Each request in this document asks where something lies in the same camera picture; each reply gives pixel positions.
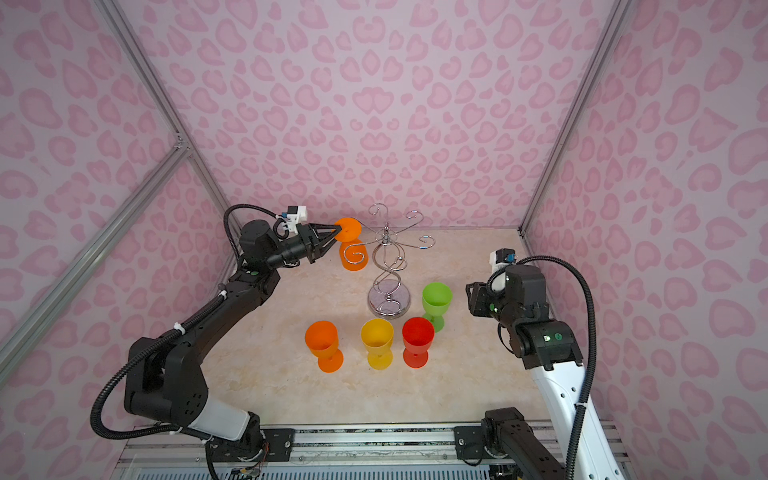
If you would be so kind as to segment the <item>red plastic wine glass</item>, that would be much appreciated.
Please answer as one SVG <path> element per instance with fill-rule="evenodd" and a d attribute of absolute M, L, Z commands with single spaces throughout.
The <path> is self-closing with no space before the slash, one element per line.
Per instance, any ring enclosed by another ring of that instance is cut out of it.
<path fill-rule="evenodd" d="M 402 327 L 403 360 L 413 369 L 424 367 L 429 360 L 429 348 L 435 337 L 432 323 L 422 317 L 407 320 Z"/>

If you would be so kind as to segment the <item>yellow plastic wine glass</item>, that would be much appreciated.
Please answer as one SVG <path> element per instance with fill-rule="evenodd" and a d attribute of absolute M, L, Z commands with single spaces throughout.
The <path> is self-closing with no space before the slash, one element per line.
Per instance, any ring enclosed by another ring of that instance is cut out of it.
<path fill-rule="evenodd" d="M 360 338 L 367 351 L 369 366 L 375 370 L 387 369 L 393 360 L 393 325 L 384 319 L 370 320 L 363 325 Z"/>

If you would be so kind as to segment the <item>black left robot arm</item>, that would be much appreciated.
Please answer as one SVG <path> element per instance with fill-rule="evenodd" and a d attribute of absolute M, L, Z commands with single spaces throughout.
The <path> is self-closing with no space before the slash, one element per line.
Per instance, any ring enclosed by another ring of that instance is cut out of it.
<path fill-rule="evenodd" d="M 278 223 L 253 220 L 230 240 L 238 267 L 217 296 L 185 322 L 156 339 L 143 337 L 129 351 L 124 408 L 159 422 L 158 432 L 178 431 L 207 440 L 230 454 L 254 457 L 264 444 L 259 417 L 213 396 L 202 363 L 240 320 L 272 296 L 282 268 L 315 262 L 335 244 L 339 225 L 298 223 L 288 236 Z"/>

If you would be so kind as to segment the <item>orange wine glass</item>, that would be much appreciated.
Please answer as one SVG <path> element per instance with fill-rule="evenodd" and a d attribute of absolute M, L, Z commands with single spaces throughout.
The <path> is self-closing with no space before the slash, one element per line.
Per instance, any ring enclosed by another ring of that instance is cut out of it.
<path fill-rule="evenodd" d="M 340 243 L 339 257 L 342 266 L 352 272 L 362 270 L 368 263 L 368 251 L 361 241 L 362 224 L 351 217 L 341 218 L 336 222 L 341 231 L 335 239 Z"/>
<path fill-rule="evenodd" d="M 339 348 L 337 328 L 332 322 L 323 320 L 310 325 L 305 333 L 305 344 L 317 358 L 321 371 L 333 373 L 342 367 L 344 355 Z"/>

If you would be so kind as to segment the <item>green plastic wine glass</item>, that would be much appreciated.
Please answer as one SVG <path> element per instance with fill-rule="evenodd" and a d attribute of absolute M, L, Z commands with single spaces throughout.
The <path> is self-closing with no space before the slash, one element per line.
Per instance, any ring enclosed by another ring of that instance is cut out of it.
<path fill-rule="evenodd" d="M 443 330 L 445 325 L 444 315 L 453 300 L 450 287 L 441 282 L 433 282 L 426 285 L 422 291 L 422 306 L 424 318 L 434 327 L 435 332 Z"/>

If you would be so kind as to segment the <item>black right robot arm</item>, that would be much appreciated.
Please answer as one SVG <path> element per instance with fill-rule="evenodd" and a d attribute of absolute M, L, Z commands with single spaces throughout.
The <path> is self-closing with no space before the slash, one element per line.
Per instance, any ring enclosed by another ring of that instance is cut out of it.
<path fill-rule="evenodd" d="M 588 351 L 583 353 L 571 327 L 550 315 L 546 279 L 539 257 L 518 262 L 502 254 L 485 282 L 466 286 L 475 317 L 496 320 L 509 336 L 508 350 L 522 361 L 543 396 L 563 459 L 558 460 L 514 408 L 489 410 L 481 420 L 480 440 L 457 448 L 475 466 L 483 455 L 512 462 L 516 479 L 620 479 L 623 472 L 609 445 L 591 399 L 597 362 L 594 299 L 584 276 L 553 258 L 582 288 L 587 306 Z"/>

